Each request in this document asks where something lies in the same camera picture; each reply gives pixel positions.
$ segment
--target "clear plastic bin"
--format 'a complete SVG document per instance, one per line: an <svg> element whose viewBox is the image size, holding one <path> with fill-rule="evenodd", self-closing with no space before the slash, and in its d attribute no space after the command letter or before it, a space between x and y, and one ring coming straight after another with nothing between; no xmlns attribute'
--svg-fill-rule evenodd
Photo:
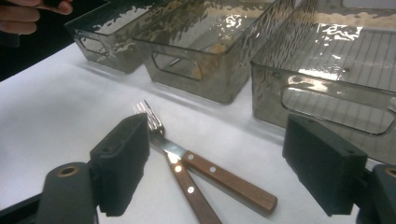
<svg viewBox="0 0 396 224"><path fill-rule="evenodd" d="M133 72L142 59L132 37L184 0L113 1L65 27L88 61Z"/></svg>
<svg viewBox="0 0 396 224"><path fill-rule="evenodd" d="M396 10L305 0L251 61L254 116L317 119L396 164L395 59Z"/></svg>
<svg viewBox="0 0 396 224"><path fill-rule="evenodd" d="M190 0L134 39L153 81L228 104L293 7L294 0Z"/></svg>

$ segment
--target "wooden handle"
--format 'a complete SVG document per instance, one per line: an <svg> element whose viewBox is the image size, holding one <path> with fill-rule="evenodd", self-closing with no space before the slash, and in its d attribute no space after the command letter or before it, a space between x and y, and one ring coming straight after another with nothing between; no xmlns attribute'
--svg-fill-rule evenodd
<svg viewBox="0 0 396 224"><path fill-rule="evenodd" d="M198 171L204 176L220 184L230 192L239 196L247 203L259 208L267 214L274 212L277 204L277 197L260 189L246 180L231 174L230 172L218 167L214 163L187 151L181 160L184 164Z"/></svg>
<svg viewBox="0 0 396 224"><path fill-rule="evenodd" d="M187 198L192 211L197 216L200 223L221 223L220 219L213 211L204 194L198 189L189 172L184 168L180 160L170 160L168 153L164 152L169 161L169 166L174 174L178 185Z"/></svg>

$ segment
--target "dark background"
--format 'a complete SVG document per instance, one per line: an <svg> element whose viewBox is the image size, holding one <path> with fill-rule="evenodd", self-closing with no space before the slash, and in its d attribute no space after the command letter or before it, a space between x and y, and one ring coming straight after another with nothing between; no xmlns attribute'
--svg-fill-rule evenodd
<svg viewBox="0 0 396 224"><path fill-rule="evenodd" d="M73 12L67 16L40 10L36 32L21 35L21 45L18 48L0 46L0 81L72 44L74 40L64 24L105 3L102 0L74 0Z"/></svg>

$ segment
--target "white tabletop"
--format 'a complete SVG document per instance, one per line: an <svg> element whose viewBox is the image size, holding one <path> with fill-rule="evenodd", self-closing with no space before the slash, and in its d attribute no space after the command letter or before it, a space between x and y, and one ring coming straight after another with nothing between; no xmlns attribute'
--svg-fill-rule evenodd
<svg viewBox="0 0 396 224"><path fill-rule="evenodd" d="M223 223L355 223L327 217L282 158L284 130L253 118L250 82L230 105L150 80L144 65L130 75L86 61L76 44L0 82L0 210L41 192L45 175L89 152L147 100L171 141L273 193L263 217L192 175ZM100 223L197 223L162 153L152 149L145 174L122 217Z"/></svg>

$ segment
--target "human hand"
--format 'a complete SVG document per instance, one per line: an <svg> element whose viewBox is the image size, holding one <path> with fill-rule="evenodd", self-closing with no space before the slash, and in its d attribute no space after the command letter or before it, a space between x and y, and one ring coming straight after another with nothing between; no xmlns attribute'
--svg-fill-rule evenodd
<svg viewBox="0 0 396 224"><path fill-rule="evenodd" d="M68 15L73 11L71 1L63 0L57 7L50 7L44 4L43 0L8 0L14 6L0 5L0 31L29 35L36 30L35 22L40 19L37 8Z"/></svg>

